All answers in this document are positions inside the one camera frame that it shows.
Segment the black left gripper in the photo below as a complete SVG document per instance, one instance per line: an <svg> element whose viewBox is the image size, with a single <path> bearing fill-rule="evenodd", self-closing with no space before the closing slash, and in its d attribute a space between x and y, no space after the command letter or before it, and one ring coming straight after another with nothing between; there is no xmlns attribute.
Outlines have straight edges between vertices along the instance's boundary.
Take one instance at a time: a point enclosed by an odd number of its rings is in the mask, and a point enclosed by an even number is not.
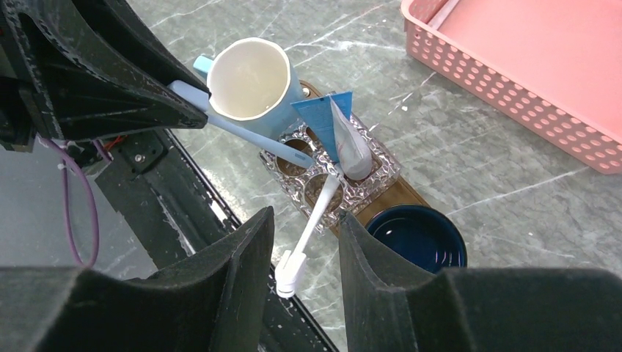
<svg viewBox="0 0 622 352"><path fill-rule="evenodd" d="M1 146L88 141L208 118L168 87L212 94L126 1L1 3Z"/></svg>

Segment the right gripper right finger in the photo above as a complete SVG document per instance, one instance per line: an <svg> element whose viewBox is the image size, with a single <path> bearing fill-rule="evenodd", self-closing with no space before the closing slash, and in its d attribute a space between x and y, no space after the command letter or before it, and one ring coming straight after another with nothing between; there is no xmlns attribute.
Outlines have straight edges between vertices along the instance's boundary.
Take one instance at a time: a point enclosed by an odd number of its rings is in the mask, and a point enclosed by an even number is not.
<svg viewBox="0 0 622 352"><path fill-rule="evenodd" d="M619 351L621 279L595 268L429 273L340 215L350 351Z"/></svg>

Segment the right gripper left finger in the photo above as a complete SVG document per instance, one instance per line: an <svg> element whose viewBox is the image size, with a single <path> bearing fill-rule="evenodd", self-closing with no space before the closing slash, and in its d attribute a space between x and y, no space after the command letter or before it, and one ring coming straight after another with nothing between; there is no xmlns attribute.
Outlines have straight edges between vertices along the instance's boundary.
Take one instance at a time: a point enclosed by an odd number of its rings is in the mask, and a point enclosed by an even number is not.
<svg viewBox="0 0 622 352"><path fill-rule="evenodd" d="M266 207L146 279L78 267L1 270L3 351L256 351L274 242Z"/></svg>

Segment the dark blue mug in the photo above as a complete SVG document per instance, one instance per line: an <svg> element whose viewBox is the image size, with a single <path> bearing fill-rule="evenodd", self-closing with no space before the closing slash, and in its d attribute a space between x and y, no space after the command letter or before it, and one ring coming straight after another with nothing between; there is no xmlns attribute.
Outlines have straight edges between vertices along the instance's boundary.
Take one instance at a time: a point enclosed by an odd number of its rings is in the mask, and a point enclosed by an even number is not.
<svg viewBox="0 0 622 352"><path fill-rule="evenodd" d="M436 274L468 266L463 236L446 215L424 206L395 205L365 225L375 239L420 268Z"/></svg>

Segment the brown wooden oval tray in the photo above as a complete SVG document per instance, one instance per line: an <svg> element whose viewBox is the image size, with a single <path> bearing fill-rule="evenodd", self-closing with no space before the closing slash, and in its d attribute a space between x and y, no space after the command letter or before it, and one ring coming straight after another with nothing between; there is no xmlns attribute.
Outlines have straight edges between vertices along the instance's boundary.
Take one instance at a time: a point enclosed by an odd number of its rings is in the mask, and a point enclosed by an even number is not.
<svg viewBox="0 0 622 352"><path fill-rule="evenodd" d="M380 212L397 205L422 205L430 207L425 199L402 176L382 194L360 211L354 212L356 219L366 225Z"/></svg>

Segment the clear acrylic holder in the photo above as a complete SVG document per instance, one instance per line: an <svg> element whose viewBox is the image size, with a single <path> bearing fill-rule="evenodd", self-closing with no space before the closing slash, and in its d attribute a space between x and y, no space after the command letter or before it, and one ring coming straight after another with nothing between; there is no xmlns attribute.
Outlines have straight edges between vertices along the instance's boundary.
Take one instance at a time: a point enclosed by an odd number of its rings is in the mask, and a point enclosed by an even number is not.
<svg viewBox="0 0 622 352"><path fill-rule="evenodd" d="M350 122L366 141L373 157L372 172L364 180L340 178L337 190L316 230L323 232L330 229L336 232L340 212L360 213L376 198L392 186L400 176L400 164L392 153L369 131L367 126L352 114ZM259 159L278 183L283 192L306 217L310 216L322 186L328 175L336 175L337 168L332 164L322 144L311 137L312 131L302 121L292 127L291 132L281 135L280 141L302 147L302 152L312 157L314 165L309 169L289 164L274 154L262 150Z"/></svg>

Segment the white toothpaste tube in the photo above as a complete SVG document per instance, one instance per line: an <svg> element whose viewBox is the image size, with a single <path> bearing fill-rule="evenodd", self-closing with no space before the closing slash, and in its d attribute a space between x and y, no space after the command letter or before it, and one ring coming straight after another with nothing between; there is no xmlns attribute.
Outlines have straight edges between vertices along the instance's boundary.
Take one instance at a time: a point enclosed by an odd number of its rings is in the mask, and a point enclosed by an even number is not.
<svg viewBox="0 0 622 352"><path fill-rule="evenodd" d="M329 97L339 165L348 178L355 181L364 180L370 175L373 168L370 148L337 105L336 95L333 94Z"/></svg>

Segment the light blue mug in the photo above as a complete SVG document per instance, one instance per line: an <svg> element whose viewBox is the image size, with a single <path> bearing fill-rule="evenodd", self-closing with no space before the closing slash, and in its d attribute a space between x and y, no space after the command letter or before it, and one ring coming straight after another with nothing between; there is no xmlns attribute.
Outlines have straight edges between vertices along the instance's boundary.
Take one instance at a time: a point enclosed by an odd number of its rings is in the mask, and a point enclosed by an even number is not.
<svg viewBox="0 0 622 352"><path fill-rule="evenodd" d="M209 113L273 140L297 121L292 104L305 99L284 49L259 37L237 40L219 53L206 85Z"/></svg>

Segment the blue toothpaste tube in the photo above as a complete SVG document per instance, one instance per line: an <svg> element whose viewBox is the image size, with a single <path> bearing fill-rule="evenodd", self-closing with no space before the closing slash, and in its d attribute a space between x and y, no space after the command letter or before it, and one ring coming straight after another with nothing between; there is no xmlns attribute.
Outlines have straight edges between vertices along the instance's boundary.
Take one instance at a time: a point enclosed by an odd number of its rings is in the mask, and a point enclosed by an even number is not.
<svg viewBox="0 0 622 352"><path fill-rule="evenodd" d="M333 94L336 95L337 105L350 120L349 113L351 113L352 108L353 92L346 91ZM334 126L329 97L333 94L324 95L319 98L300 100L295 103L291 103L290 105L296 110L312 132L318 137L331 160L335 163L339 163L334 139Z"/></svg>

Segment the pink plastic basket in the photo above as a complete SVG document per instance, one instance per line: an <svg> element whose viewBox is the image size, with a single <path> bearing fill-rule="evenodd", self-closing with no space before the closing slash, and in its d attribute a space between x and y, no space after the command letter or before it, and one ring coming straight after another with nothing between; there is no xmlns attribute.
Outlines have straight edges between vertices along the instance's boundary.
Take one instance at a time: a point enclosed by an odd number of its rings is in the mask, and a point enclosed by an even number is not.
<svg viewBox="0 0 622 352"><path fill-rule="evenodd" d="M619 1L403 1L407 53L605 175L621 172Z"/></svg>

